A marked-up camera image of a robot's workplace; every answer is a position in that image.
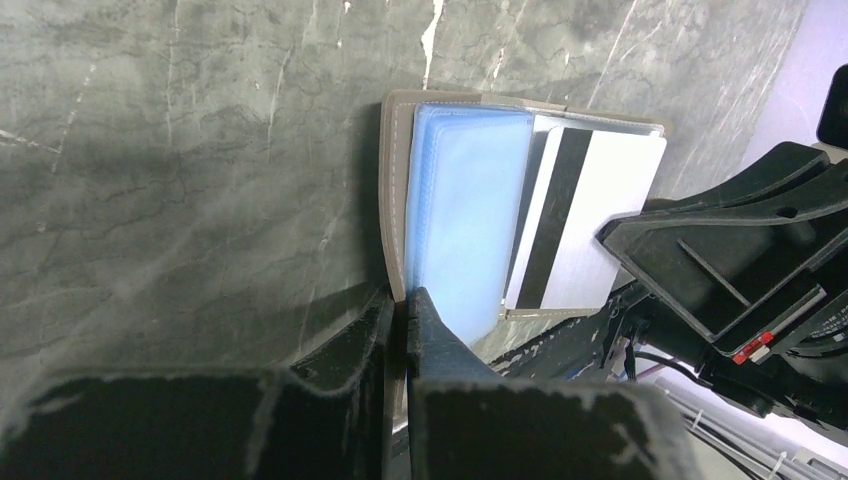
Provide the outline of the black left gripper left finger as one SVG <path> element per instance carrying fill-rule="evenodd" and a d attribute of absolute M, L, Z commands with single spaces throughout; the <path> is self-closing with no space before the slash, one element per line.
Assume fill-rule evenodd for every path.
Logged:
<path fill-rule="evenodd" d="M 378 479 L 394 304 L 291 366 L 66 369 L 1 430 L 5 479 Z"/>

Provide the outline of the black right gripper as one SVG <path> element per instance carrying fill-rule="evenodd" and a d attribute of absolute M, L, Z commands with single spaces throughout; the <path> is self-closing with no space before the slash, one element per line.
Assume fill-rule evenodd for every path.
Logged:
<path fill-rule="evenodd" d="M 847 445 L 846 338 L 761 363 L 730 359 L 771 347 L 836 296 L 821 271 L 847 244 L 845 161 L 784 142 L 730 180 L 611 220 L 597 237 L 669 307 L 636 281 L 624 285 L 609 297 L 611 339 L 682 361 L 694 384 L 745 413 L 791 418 Z"/>

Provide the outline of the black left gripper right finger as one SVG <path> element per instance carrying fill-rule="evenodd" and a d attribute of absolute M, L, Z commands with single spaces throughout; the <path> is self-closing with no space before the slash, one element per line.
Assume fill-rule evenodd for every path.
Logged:
<path fill-rule="evenodd" d="M 510 379 L 408 300 L 407 398 L 415 479 L 683 479 L 679 411 L 633 383 Z"/>

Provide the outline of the silver credit card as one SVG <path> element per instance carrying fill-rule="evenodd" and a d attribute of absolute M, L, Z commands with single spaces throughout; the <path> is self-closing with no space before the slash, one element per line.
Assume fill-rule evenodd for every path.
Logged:
<path fill-rule="evenodd" d="M 556 127 L 547 135 L 506 289 L 509 310 L 595 310 L 619 262 L 595 236 L 641 211 L 665 138 Z"/>

